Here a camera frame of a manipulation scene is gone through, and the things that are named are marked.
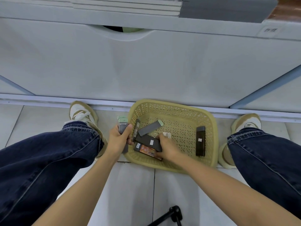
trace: hand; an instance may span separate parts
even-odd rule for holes
[[[156,138],[160,139],[160,144],[162,147],[162,152],[156,152],[156,156],[167,159],[168,161],[173,161],[175,156],[181,154],[181,151],[176,143],[164,136],[163,133],[160,133]]]
[[[115,157],[119,157],[122,153],[126,143],[133,145],[130,134],[132,132],[133,125],[129,124],[122,135],[119,133],[118,125],[110,130],[108,147],[106,149],[107,153],[113,154]]]

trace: blue trim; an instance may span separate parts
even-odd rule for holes
[[[27,95],[34,95],[34,96],[35,96],[34,93],[28,91],[27,89],[25,89],[25,88],[19,86],[18,84],[12,82],[11,80],[8,80],[7,78],[5,78],[5,77],[3,77],[3,76],[1,76],[1,75],[0,75],[0,80],[2,80],[3,82],[9,84],[10,86],[12,86],[12,87],[14,87],[14,88],[16,88],[16,89],[22,91],[23,93],[25,93],[25,94],[27,94]]]
[[[279,78],[273,80],[272,82],[266,84],[265,86],[261,87],[260,89],[254,91],[250,95],[244,97],[243,99],[235,102],[233,105],[229,106],[229,108],[233,109],[240,109],[243,108],[245,105],[249,104],[250,102],[272,92],[273,90],[283,86],[286,83],[298,78],[301,76],[301,65],[297,66],[296,68],[290,70],[289,72],[285,73],[284,75],[280,76]]]

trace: basket rim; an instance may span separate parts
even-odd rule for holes
[[[177,103],[157,101],[157,100],[152,100],[152,99],[141,99],[139,101],[136,101],[133,104],[133,106],[130,108],[130,111],[129,111],[129,114],[128,114],[128,120],[129,121],[132,119],[136,108],[139,105],[143,104],[143,103],[155,103],[155,104],[160,104],[160,105],[175,106],[175,107],[179,107],[179,108],[185,108],[185,109],[194,110],[194,111],[201,111],[201,112],[205,113],[209,117],[209,119],[212,121],[213,135],[214,135],[214,137],[216,137],[216,139],[213,141],[213,157],[212,157],[210,167],[216,167],[217,166],[218,149],[219,149],[218,129],[217,129],[217,123],[216,123],[215,117],[210,112],[208,112],[207,110],[204,110],[204,109],[195,108],[195,107],[188,106],[188,105],[181,105],[181,104],[177,104]],[[130,162],[136,163],[136,164],[139,164],[139,165],[142,165],[142,166],[148,166],[149,167],[151,165],[152,168],[186,174],[186,172],[184,170],[167,168],[167,167],[164,167],[164,166],[158,166],[158,165],[154,165],[154,164],[144,163],[144,162],[141,162],[139,160],[133,159],[132,157],[129,156],[128,152],[126,154],[124,154],[124,156]]]

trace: yellow plastic basket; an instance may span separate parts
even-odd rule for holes
[[[208,166],[216,167],[219,146],[218,132],[215,118],[208,111],[170,102],[143,99],[134,103],[129,112],[128,119],[131,124],[135,125],[137,118],[141,121],[139,129],[156,120],[162,120],[164,125],[149,133],[150,136],[156,137],[161,132],[169,132],[182,152]],[[206,127],[205,157],[195,155],[196,129],[199,126]],[[134,151],[132,146],[129,146],[125,157],[130,162],[143,166],[185,173],[180,167],[167,160],[159,161]]]

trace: left hand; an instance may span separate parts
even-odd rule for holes
[[[133,145],[134,143],[132,142],[130,136],[132,129],[133,125],[129,124],[121,135],[118,130],[118,125],[115,125],[114,128],[110,130],[109,142],[106,152],[119,157],[126,143]]]

